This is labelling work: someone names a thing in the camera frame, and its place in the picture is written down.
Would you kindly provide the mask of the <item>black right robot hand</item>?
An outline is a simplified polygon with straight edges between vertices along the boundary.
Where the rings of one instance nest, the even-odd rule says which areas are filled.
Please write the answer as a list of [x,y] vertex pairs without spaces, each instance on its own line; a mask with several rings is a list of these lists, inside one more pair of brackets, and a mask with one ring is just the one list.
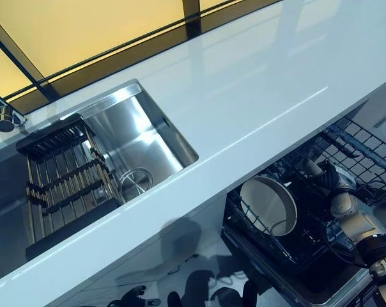
[[342,193],[353,194],[357,189],[356,180],[344,168],[325,160],[318,164],[322,172],[314,177],[314,183],[329,190],[331,196]]

